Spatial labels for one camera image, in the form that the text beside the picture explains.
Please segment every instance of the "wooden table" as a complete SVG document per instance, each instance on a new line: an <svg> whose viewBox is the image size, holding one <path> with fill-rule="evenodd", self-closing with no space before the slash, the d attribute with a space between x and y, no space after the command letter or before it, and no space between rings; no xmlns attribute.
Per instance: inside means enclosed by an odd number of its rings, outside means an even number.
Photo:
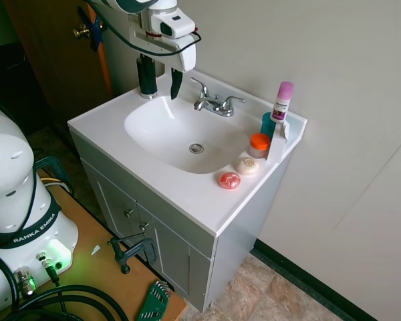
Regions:
<svg viewBox="0 0 401 321"><path fill-rule="evenodd" d="M74 249L72 266L59 275L61 285L84 284L93 286L109 294L123 308L130 320L135 320L142 307L150 285L158 278L137 258L133 257L128 261L131 268L129 274L122 274L120 266L114 261L114 252L111 245L107 245L112 235L102 224L98 223L79 203L68 195L61 187L52 186L49 188L56 201L61 205L64 215L69 217L79 229L79 239ZM101 249L91 255L95 246ZM54 285L48 282L39 288L39 292L53 288ZM102 299L91 296L111 308ZM66 303L67 311L83 318L85 321L105 320L95 308L81 303ZM173 294L168 303L168 308L163 321L179 320L186 308L186 303ZM58 310L59 304L52 310ZM10 311L10 308L0 312L0 320Z"/></svg>

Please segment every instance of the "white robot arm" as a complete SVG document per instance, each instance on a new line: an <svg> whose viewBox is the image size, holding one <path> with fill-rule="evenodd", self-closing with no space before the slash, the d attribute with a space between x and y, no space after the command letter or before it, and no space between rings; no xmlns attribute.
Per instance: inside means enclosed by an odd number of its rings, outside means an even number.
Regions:
<svg viewBox="0 0 401 321"><path fill-rule="evenodd" d="M154 68L152 60L157 60L172 68L171 96L175 98L181 85L182 73L193 69L196 64L196 45L192 36L196 26L177 7L177 0L87 1L89 4L107 5L129 14L129 42L132 48L141 53L138 63L143 64L141 68L138 67L142 96L155 97L154 89L149 88L154 87L153 80L146 78L154 74L151 71Z"/></svg>
<svg viewBox="0 0 401 321"><path fill-rule="evenodd" d="M72 264L78 240L76 225L33 171L33 162L22 131L0 111L0 258L16 275L23 296L49 280L39 254L58 263L62 273ZM10 298L0 270L0 310L10 305Z"/></svg>

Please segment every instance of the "tile floor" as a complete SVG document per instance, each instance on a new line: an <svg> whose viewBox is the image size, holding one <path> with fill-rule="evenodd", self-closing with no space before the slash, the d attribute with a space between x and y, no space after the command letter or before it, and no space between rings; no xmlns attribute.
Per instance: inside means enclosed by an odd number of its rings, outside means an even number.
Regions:
<svg viewBox="0 0 401 321"><path fill-rule="evenodd" d="M252 256L211 308L201 314L188 304L181 321L338 321L305 292Z"/></svg>
<svg viewBox="0 0 401 321"><path fill-rule="evenodd" d="M74 197L105 223L83 166L50 128L29 136L35 159L57 157L74 188ZM338 321L305 292L252 256L245 259L221 297L201 314L188 303L181 321Z"/></svg>

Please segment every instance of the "sink drain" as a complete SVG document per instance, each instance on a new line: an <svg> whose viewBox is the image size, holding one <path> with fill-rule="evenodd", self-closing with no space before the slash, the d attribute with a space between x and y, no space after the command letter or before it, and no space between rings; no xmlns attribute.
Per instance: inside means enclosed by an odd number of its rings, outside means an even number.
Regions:
<svg viewBox="0 0 401 321"><path fill-rule="evenodd" d="M203 152L203 146L201 144L191 144L188 149L193 154L200 154Z"/></svg>

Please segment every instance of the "sink vanity cabinet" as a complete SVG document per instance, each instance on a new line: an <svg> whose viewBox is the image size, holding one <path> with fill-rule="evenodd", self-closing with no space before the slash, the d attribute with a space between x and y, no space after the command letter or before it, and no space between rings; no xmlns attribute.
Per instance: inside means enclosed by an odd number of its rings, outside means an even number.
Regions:
<svg viewBox="0 0 401 321"><path fill-rule="evenodd" d="M288 114L290 138L281 163L259 160L257 176L242 177L238 189L224 190L217 179L247 156L249 135L272 105L196 71L188 74L185 78L195 76L217 92L244 97L245 108L251 110L235 109L229 118L194 111L197 90L183 82L180 96L171 101L170 76L165 74L158 79L155 100L147 102L133 90L70 120L69 126L108 227L118 237L144 232L127 240L128 245L143 237L153 239L157 260L152 268L203 311L253 248L306 119ZM143 107L154 115L146 120L158 126L143 126ZM164 145L155 145L160 125L170 135L163 153ZM179 130L187 130L187 135ZM204 144L206 154L190 154L188 146L194 142ZM179 157L173 158L173 152Z"/></svg>

